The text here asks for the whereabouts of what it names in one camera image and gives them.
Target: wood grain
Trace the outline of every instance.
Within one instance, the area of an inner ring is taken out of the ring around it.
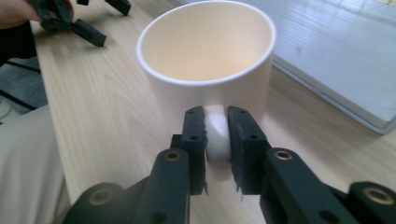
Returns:
[[[170,144],[134,50],[144,27],[181,3],[132,4],[127,17],[101,1],[75,6],[76,18],[107,35],[103,48],[33,24],[72,202],[100,182],[131,186]],[[347,190],[371,180],[396,189],[396,132],[372,133],[276,68],[262,127],[274,147],[296,151],[326,184]],[[191,199],[191,223],[263,223],[259,197],[242,197],[232,180],[208,182],[210,196]]]

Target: person's hand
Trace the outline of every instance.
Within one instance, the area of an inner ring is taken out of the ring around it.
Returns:
[[[65,1],[70,15],[73,8],[68,0]],[[35,9],[28,0],[0,0],[0,29],[18,26],[27,21],[39,21]]]

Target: white cup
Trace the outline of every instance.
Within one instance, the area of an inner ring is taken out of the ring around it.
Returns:
[[[226,107],[242,107],[262,120],[275,42],[268,16],[232,1],[168,11],[138,39],[138,61],[170,132],[181,133],[186,110],[205,107],[206,156],[217,180],[231,176]]]

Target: wooden table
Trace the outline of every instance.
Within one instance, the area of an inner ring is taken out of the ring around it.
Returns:
[[[176,0],[134,0],[127,17],[102,1],[75,6],[107,35],[97,48],[74,34],[50,34],[34,23],[37,54],[74,202],[100,182],[127,188],[149,175],[171,133],[135,57],[139,34]],[[274,147],[297,152],[318,177],[346,191],[371,180],[396,189],[396,132],[362,127],[274,68],[264,132]],[[263,223],[258,196],[235,191],[232,180],[208,177],[210,196],[191,199],[191,223]]]

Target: cup rim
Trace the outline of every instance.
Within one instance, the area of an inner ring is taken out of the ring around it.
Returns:
[[[254,11],[258,12],[259,14],[261,14],[264,19],[268,22],[270,31],[271,31],[271,38],[269,41],[269,45],[268,48],[265,50],[265,52],[262,54],[262,56],[254,63],[252,63],[250,66],[236,72],[233,73],[227,77],[220,77],[220,78],[216,78],[216,79],[209,79],[209,80],[183,80],[183,79],[177,79],[174,77],[168,77],[165,76],[163,74],[161,74],[160,72],[156,71],[155,69],[151,68],[147,63],[146,60],[143,57],[143,53],[142,53],[142,42],[143,39],[146,36],[146,33],[148,32],[148,30],[154,25],[154,23],[158,22],[159,20],[161,20],[163,17],[166,17],[168,14],[176,11],[176,10],[180,10],[184,7],[192,7],[194,5],[201,5],[201,4],[214,4],[214,3],[225,3],[225,4],[235,4],[235,5],[240,5],[243,7],[249,7],[250,9],[253,9]],[[224,83],[233,79],[237,79],[239,77],[242,77],[244,74],[249,73],[250,71],[256,69],[258,66],[260,66],[260,64],[262,64],[265,60],[267,60],[271,53],[273,52],[274,48],[275,48],[275,44],[276,44],[276,28],[274,25],[274,22],[272,21],[272,19],[263,11],[257,9],[256,7],[253,7],[251,5],[245,4],[245,3],[240,3],[240,2],[235,2],[235,1],[226,1],[226,0],[212,0],[212,1],[203,1],[203,2],[196,2],[196,3],[190,3],[187,5],[183,5],[181,7],[176,7],[174,9],[171,9],[165,13],[163,13],[160,17],[156,18],[155,20],[153,20],[141,33],[141,35],[139,36],[138,40],[137,40],[137,46],[136,46],[136,55],[137,55],[137,60],[139,61],[140,65],[143,66],[143,68],[149,72],[152,76],[155,76],[156,78],[168,82],[168,83],[173,83],[175,85],[180,85],[180,86],[189,86],[189,87],[199,87],[199,86],[211,86],[211,85],[217,85],[220,83]]]

